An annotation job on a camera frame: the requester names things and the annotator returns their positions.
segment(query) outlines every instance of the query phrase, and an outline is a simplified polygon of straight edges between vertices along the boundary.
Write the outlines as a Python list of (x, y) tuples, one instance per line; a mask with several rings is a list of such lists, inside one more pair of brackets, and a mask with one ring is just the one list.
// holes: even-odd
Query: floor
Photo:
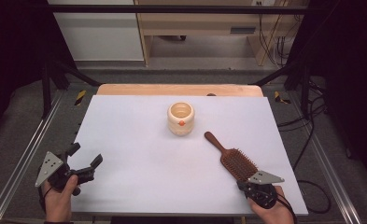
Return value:
[[(148, 66), (143, 63), (78, 62), (79, 69), (100, 82), (111, 83), (231, 83), (248, 84), (273, 73), (278, 66), (267, 62), (257, 66), (245, 37), (158, 36), (154, 39)], [(59, 108), (52, 112), (52, 122), (42, 120), (41, 83), (36, 82), (15, 92), (10, 106), (0, 122), (0, 222), (42, 223), (43, 213), (37, 204), (34, 179), (38, 164), (47, 150), (61, 151), (75, 139), (86, 106), (96, 88), (68, 76), (72, 82), (68, 91), (56, 91), (52, 96)], [(262, 87), (269, 98), (275, 121), (280, 124), (300, 116), (297, 108), (300, 90), (285, 91), (280, 77)], [(313, 81), (323, 85), (321, 77)], [(73, 106), (78, 91), (87, 90), (81, 106)], [(275, 92), (285, 102), (275, 100)], [(317, 92), (310, 97), (315, 99)], [(280, 130), (282, 140), (293, 164), (310, 133), (305, 122)], [(320, 113), (313, 124), (315, 135), (297, 166), (296, 177), (311, 180), (321, 186), (331, 198), (331, 210), (325, 214), (310, 212), (299, 217), (301, 223), (367, 223), (367, 174), (360, 161), (346, 157), (344, 143), (331, 118)], [(39, 127), (46, 131), (34, 135)], [(307, 206), (322, 210), (328, 202), (324, 193), (302, 182)], [(92, 223), (92, 216), (74, 214), (76, 223)], [(95, 223), (107, 223), (110, 217), (97, 217)], [(260, 223), (247, 217), (247, 223)]]

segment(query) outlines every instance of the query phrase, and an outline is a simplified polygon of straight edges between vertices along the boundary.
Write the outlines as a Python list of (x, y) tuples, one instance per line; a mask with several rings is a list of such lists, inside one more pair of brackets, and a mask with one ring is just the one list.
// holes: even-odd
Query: hairbrush bristles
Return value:
[(242, 151), (235, 148), (229, 150), (231, 152), (220, 160), (235, 179), (245, 182), (258, 172), (256, 165)]
[(241, 150), (224, 148), (210, 132), (205, 133), (205, 138), (221, 151), (221, 163), (236, 180), (246, 182), (258, 172), (257, 166)]

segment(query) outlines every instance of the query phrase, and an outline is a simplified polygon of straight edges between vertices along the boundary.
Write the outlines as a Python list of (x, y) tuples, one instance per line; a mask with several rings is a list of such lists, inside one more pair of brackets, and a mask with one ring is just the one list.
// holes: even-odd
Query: hand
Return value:
[(49, 181), (44, 182), (43, 193), (47, 193), (46, 201), (46, 221), (48, 222), (69, 222), (72, 217), (71, 197), (73, 190), (78, 187), (78, 177), (70, 176), (62, 192), (52, 189)]
[[(285, 197), (283, 190), (280, 186), (275, 186), (276, 193)], [(265, 209), (260, 207), (250, 198), (247, 198), (250, 208), (256, 213), (265, 224), (292, 224), (294, 223), (293, 216), (285, 205), (280, 202), (276, 202), (274, 207)]]

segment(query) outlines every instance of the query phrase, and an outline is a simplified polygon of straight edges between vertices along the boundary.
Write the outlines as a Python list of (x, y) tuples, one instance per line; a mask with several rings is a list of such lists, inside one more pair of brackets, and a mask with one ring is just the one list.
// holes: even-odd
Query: white board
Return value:
[[(195, 126), (186, 136), (167, 127), (168, 106), (189, 102)], [(100, 96), (92, 98), (69, 158), (72, 169), (101, 153), (95, 179), (81, 187), (72, 210), (108, 215), (242, 216), (244, 193), (205, 138), (239, 148), (259, 167), (285, 179), (297, 215), (308, 214), (267, 98), (227, 96)]]

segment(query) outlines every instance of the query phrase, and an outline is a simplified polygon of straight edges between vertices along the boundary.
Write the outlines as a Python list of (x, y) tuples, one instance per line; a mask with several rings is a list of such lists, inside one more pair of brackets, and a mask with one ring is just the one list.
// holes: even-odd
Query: hairbrush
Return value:
[(263, 208), (272, 208), (277, 201), (275, 187), (268, 182), (268, 178), (266, 179), (266, 183), (261, 182), (261, 178), (264, 175), (268, 177), (269, 174), (260, 172), (253, 161), (251, 161), (241, 150), (236, 148), (224, 148), (211, 132), (206, 132), (205, 138), (220, 150), (221, 163), (237, 180), (238, 188), (245, 193), (245, 196), (251, 198), (256, 204)]
[(241, 150), (226, 149), (211, 132), (205, 133), (205, 138), (221, 152), (220, 161), (236, 180), (247, 182), (258, 172), (257, 166)]

